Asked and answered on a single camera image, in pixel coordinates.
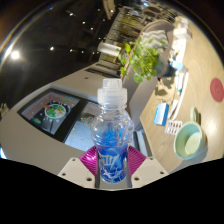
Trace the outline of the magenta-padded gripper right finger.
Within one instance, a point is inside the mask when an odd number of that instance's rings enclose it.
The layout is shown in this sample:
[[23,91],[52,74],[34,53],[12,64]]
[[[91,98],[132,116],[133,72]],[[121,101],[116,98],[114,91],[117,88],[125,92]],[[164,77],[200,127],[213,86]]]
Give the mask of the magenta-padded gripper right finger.
[[140,188],[168,175],[168,172],[153,157],[146,157],[136,148],[129,146],[128,171],[133,188]]

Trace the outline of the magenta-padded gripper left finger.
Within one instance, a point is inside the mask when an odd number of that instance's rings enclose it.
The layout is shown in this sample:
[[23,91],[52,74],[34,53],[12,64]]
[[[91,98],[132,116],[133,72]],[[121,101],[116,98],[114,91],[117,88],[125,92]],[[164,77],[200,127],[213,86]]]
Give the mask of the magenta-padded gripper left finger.
[[58,176],[84,188],[94,188],[98,173],[98,154],[91,147],[79,158],[72,157],[59,172]]

